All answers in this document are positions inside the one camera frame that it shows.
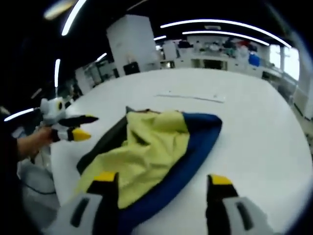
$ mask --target fluorescent light strip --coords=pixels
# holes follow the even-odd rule
[[[71,13],[69,14],[69,17],[64,25],[64,28],[62,30],[62,36],[65,36],[68,34],[70,27],[73,24],[73,21],[77,15],[77,13],[79,12],[79,10],[82,8],[82,6],[84,5],[84,3],[87,0],[78,0],[77,4],[73,7],[73,10],[71,11]]]
[[[216,34],[224,34],[224,35],[231,35],[231,36],[235,36],[235,37],[241,37],[241,38],[247,38],[249,40],[261,43],[263,45],[269,46],[269,43],[266,43],[262,40],[256,39],[256,38],[252,38],[243,34],[239,34],[239,33],[230,33],[230,32],[222,32],[222,31],[189,31],[189,32],[183,32],[183,34],[199,34],[199,33],[216,33]]]
[[[31,108],[31,109],[26,109],[24,111],[20,111],[16,114],[12,114],[11,116],[8,116],[6,119],[4,119],[4,121],[9,121],[9,120],[12,120],[20,115],[23,115],[23,114],[27,114],[27,113],[30,113],[30,112],[33,112],[35,109],[34,108]]]
[[[153,38],[153,40],[160,40],[160,39],[163,39],[163,38],[166,38],[166,36],[164,35],[164,36],[160,36],[160,37],[156,37],[156,38]]]
[[[101,60],[103,57],[105,57],[106,55],[107,55],[106,53],[100,55],[100,56],[98,57],[98,59],[96,60],[96,62],[100,61],[100,60]]]
[[[254,27],[245,23],[240,23],[240,22],[235,22],[235,21],[226,21],[226,20],[214,20],[214,19],[199,19],[199,20],[189,20],[189,21],[179,21],[179,22],[174,22],[174,23],[167,23],[164,25],[161,25],[161,28],[167,28],[167,27],[171,27],[171,26],[175,26],[175,25],[179,25],[179,24],[189,24],[189,23],[224,23],[224,24],[234,24],[234,25],[238,25],[238,26],[242,26],[242,27],[246,27],[246,28],[250,28],[253,30],[256,30],[260,33],[264,33],[270,37],[272,37],[273,39],[276,39],[277,41],[281,42],[282,44],[284,44],[285,46],[291,48],[291,45],[289,45],[287,42],[285,42],[284,40],[280,39],[279,37],[275,36],[274,34],[271,34],[270,32],[267,32],[263,29],[260,29],[258,27]]]
[[[55,61],[55,67],[54,67],[54,87],[57,88],[59,85],[59,68],[60,68],[60,59],[57,59]]]

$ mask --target dark blue fabric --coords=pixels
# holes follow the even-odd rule
[[[190,133],[185,155],[171,168],[161,183],[138,201],[120,210],[118,234],[130,234],[134,227],[154,216],[188,184],[196,174],[216,139],[222,121],[215,115],[183,113]]]

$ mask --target person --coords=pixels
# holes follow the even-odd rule
[[[2,219],[5,221],[2,226],[3,234],[20,232],[39,234],[23,209],[22,184],[17,176],[17,164],[28,156],[36,156],[43,146],[52,143],[51,132],[50,127],[42,127],[30,136],[15,139],[11,137],[3,119],[0,120],[1,172],[3,173],[1,186],[4,195]]]

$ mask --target white table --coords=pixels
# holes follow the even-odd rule
[[[181,95],[225,97],[224,103],[156,97]],[[305,206],[313,184],[310,150],[295,115],[266,81],[247,75],[208,69],[156,70],[110,80],[72,104],[69,114],[100,119],[83,129],[92,138],[52,146],[52,172],[63,205],[79,180],[76,164],[100,137],[134,109],[181,110],[218,115],[220,136],[197,174],[162,211],[138,226],[134,234],[205,235],[206,176],[227,176],[241,196],[247,196],[268,216],[277,232],[292,225]]]

